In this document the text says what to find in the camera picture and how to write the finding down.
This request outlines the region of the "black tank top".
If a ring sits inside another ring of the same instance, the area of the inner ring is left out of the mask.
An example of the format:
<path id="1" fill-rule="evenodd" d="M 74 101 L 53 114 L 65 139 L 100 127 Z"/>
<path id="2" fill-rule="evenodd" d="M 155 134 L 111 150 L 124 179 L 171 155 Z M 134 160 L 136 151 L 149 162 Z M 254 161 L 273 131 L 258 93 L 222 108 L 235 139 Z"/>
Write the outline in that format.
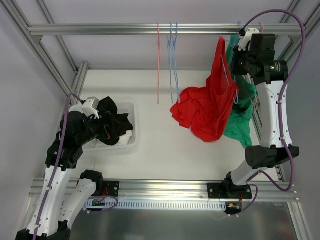
<path id="1" fill-rule="evenodd" d="M 99 115 L 102 115 L 105 112 L 111 112 L 119 122 L 125 125 L 125 133 L 127 130 L 133 130 L 133 125 L 128 120 L 129 114 L 128 113 L 118 114 L 117 105 L 109 96 L 99 101 L 97 110 L 99 112 Z M 98 138 L 98 140 L 104 144 L 106 144 L 106 141 L 107 141 L 107 139 L 105 138 Z"/>

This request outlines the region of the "white tank top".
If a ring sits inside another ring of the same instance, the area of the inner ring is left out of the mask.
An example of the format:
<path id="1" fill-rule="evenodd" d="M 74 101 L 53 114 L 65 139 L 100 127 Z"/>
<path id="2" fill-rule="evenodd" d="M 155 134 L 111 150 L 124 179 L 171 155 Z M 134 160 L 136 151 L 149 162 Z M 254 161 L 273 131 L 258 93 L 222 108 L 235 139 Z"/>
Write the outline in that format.
<path id="1" fill-rule="evenodd" d="M 124 135 L 119 137 L 117 143 L 118 146 L 126 146 L 129 143 L 130 138 L 133 136 L 132 130 L 127 130 Z"/>

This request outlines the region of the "light blue hanger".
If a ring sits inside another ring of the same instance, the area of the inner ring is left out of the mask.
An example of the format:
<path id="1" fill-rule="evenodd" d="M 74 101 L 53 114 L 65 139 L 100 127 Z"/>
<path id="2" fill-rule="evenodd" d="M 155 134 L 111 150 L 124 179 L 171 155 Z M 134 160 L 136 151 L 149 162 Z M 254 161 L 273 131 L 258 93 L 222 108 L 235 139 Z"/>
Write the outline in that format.
<path id="1" fill-rule="evenodd" d="M 172 80 L 172 71 L 173 71 L 172 39 L 173 39 L 173 24 L 170 23 L 170 32 L 169 32 L 169 35 L 166 36 L 166 43 L 167 43 L 167 55 L 168 55 L 168 64 L 169 64 L 170 98 L 171 98 L 171 103 L 173 104 L 174 98 L 173 98 L 173 80 Z"/>

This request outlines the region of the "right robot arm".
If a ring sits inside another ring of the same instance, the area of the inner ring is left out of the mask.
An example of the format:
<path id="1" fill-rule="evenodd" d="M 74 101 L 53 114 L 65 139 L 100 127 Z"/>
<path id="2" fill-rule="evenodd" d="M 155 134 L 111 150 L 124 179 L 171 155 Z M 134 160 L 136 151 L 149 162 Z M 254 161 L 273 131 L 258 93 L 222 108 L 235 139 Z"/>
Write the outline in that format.
<path id="1" fill-rule="evenodd" d="M 249 182 L 286 162 L 290 163 L 290 173 L 295 172 L 294 158 L 299 156 L 300 149 L 293 146 L 288 126 L 289 69 L 286 61 L 275 59 L 275 42 L 275 34 L 247 32 L 233 50 L 231 73 L 236 77 L 249 75 L 259 96 L 261 138 L 259 145 L 245 149 L 243 163 L 217 187 L 220 197 L 251 199 Z"/>

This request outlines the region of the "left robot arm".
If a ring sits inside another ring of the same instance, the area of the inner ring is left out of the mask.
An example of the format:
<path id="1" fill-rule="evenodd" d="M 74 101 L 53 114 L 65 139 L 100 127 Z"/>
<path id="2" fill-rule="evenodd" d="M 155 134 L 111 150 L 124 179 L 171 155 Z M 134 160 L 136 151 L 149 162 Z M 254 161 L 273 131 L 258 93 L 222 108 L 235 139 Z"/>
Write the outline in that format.
<path id="1" fill-rule="evenodd" d="M 88 200 L 110 197 L 113 205 L 104 208 L 104 212 L 119 205 L 117 197 L 108 194 L 103 174 L 94 170 L 85 170 L 80 175 L 76 189 L 63 203 L 71 175 L 83 154 L 83 146 L 99 137 L 114 137 L 110 132 L 113 123 L 108 112 L 98 116 L 86 116 L 79 111 L 64 114 L 61 131 L 47 150 L 38 205 L 28 226 L 17 232 L 17 240 L 68 240 L 73 223 Z"/>

